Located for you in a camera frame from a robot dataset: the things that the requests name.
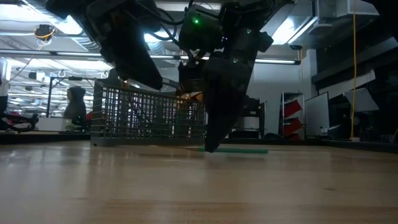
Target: whiteboard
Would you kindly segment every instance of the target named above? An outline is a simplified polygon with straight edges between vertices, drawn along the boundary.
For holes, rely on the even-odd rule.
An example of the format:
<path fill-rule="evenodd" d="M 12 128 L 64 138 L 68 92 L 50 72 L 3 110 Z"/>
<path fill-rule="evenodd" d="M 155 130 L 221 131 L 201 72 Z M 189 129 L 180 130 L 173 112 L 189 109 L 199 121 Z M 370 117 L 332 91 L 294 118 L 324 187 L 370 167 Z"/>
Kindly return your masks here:
<path fill-rule="evenodd" d="M 305 124 L 307 136 L 327 134 L 327 129 L 330 127 L 327 92 L 305 101 Z"/>

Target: duct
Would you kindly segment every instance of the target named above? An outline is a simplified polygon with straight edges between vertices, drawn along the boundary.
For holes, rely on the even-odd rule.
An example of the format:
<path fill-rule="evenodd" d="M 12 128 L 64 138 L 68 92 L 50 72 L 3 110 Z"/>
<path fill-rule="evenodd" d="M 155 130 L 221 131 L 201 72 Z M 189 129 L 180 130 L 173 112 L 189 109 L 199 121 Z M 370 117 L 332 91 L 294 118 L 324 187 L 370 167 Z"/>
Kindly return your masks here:
<path fill-rule="evenodd" d="M 317 11 L 320 18 L 339 18 L 354 13 L 356 1 L 357 15 L 378 16 L 376 8 L 367 2 L 357 0 L 318 0 Z"/>
<path fill-rule="evenodd" d="M 30 8 L 39 14 L 44 15 L 57 29 L 65 34 L 81 34 L 83 29 L 73 20 L 71 16 L 66 19 L 61 19 L 58 16 L 48 12 L 45 9 L 46 0 L 22 0 Z M 99 52 L 100 47 L 95 42 L 91 41 L 89 37 L 80 37 L 73 39 L 76 43 L 82 46 L 84 49 L 90 52 Z"/>

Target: cable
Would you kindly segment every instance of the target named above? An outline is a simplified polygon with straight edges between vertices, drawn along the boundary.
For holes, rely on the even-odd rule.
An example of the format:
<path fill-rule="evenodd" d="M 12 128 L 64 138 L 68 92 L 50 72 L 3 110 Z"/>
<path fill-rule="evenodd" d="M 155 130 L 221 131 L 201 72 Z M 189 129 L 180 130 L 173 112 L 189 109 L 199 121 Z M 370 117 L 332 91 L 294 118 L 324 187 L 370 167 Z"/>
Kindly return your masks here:
<path fill-rule="evenodd" d="M 175 43 L 175 45 L 180 47 L 180 42 L 173 37 L 173 34 L 169 31 L 169 29 L 166 28 L 166 26 L 164 26 L 164 24 L 160 24 L 160 26 L 164 29 L 164 31 L 167 33 L 167 35 L 169 35 L 169 38 L 173 41 L 173 43 Z"/>
<path fill-rule="evenodd" d="M 37 48 L 37 50 L 41 50 L 43 47 L 44 47 L 43 45 L 39 45 L 39 47 Z M 24 69 L 31 63 L 31 61 L 33 60 L 33 58 L 34 58 L 34 56 L 32 56 L 32 57 L 29 59 L 29 61 L 26 63 L 26 65 L 25 65 L 21 70 L 19 70 L 19 72 L 18 72 L 16 75 L 14 75 L 12 78 L 10 78 L 10 80 L 8 80 L 7 83 L 10 83 L 11 81 L 13 81 L 13 79 L 17 78 L 17 77 L 24 71 Z"/>
<path fill-rule="evenodd" d="M 353 94 L 353 110 L 351 115 L 351 137 L 354 138 L 354 116 L 355 116 L 355 103 L 356 103 L 356 75 L 357 75 L 357 66 L 356 66 L 356 0 L 354 0 L 354 9 L 353 9 L 353 29 L 354 29 L 354 94 Z"/>
<path fill-rule="evenodd" d="M 49 34 L 47 34 L 47 35 L 38 36 L 38 35 L 35 34 L 35 36 L 36 36 L 36 38 L 38 38 L 38 39 L 43 39 L 43 38 L 46 38 L 46 39 L 47 39 L 48 37 L 50 37 L 51 35 L 53 35 L 54 32 L 55 32 L 55 29 L 53 29 L 53 30 L 51 31 L 51 33 L 49 33 Z"/>
<path fill-rule="evenodd" d="M 210 7 L 211 10 L 214 10 L 213 6 L 211 6 L 211 4 L 208 4 L 207 2 L 201 2 L 201 3 L 199 3 L 199 6 L 201 6 L 202 4 L 206 4 Z"/>
<path fill-rule="evenodd" d="M 166 28 L 166 26 L 164 26 L 164 24 L 160 24 L 160 26 L 164 29 L 164 31 L 166 31 L 166 33 L 167 33 L 167 34 L 169 35 L 169 37 L 172 39 L 173 43 L 175 43 L 175 45 L 177 45 L 177 46 L 181 49 L 181 47 L 180 47 L 180 42 L 179 42 L 178 40 L 176 40 L 174 37 L 172 37 L 172 34 L 171 34 L 170 31 L 168 30 L 168 28 Z M 191 51 L 185 50 L 185 49 L 182 49 L 182 50 L 185 51 L 185 52 L 187 53 L 189 59 L 193 58 L 193 55 L 192 55 Z"/>
<path fill-rule="evenodd" d="M 146 6 L 144 6 L 143 4 L 141 4 L 141 3 L 137 3 L 137 4 L 138 4 L 140 7 L 142 7 L 143 9 L 145 9 L 145 11 L 149 12 L 149 13 L 152 14 L 154 17 L 156 17 L 160 22 L 164 22 L 164 23 L 166 23 L 166 24 L 168 24 L 168 25 L 175 25 L 175 26 L 181 25 L 181 24 L 184 23 L 184 20 L 181 20 L 181 21 L 178 21 L 178 22 L 168 21 L 167 19 L 164 19 L 164 18 L 162 18 L 161 16 L 157 15 L 156 13 L 152 12 L 150 9 L 148 9 L 148 8 L 147 8 Z M 168 12 L 166 12 L 165 10 L 159 9 L 159 8 L 158 8 L 158 10 L 159 10 L 160 12 L 163 12 L 167 17 L 171 17 L 171 15 L 170 15 Z"/>
<path fill-rule="evenodd" d="M 189 0 L 188 8 L 191 8 L 192 5 L 193 5 L 193 0 Z"/>

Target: person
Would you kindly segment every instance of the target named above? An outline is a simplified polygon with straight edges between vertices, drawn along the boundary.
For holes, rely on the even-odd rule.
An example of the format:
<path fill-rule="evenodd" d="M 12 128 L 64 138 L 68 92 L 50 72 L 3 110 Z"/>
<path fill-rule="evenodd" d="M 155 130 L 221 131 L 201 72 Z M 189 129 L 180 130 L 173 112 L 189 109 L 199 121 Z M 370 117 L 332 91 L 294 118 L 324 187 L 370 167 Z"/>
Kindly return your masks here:
<path fill-rule="evenodd" d="M 69 104 L 63 114 L 64 118 L 74 120 L 86 117 L 85 94 L 86 90 L 80 86 L 74 86 L 68 89 Z"/>

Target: red panel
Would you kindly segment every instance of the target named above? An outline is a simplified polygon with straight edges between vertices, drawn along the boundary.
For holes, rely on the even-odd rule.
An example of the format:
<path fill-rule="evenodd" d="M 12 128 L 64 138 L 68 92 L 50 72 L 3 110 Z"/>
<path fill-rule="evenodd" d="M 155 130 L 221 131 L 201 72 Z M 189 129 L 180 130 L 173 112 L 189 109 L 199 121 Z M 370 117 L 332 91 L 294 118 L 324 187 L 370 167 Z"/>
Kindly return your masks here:
<path fill-rule="evenodd" d="M 285 136 L 290 136 L 293 132 L 299 130 L 302 127 L 302 124 L 299 118 L 289 119 L 290 124 L 285 124 Z"/>
<path fill-rule="evenodd" d="M 296 112 L 298 112 L 300 110 L 301 110 L 301 106 L 297 100 L 287 103 L 285 105 L 285 118 L 292 116 L 293 114 L 295 114 Z"/>

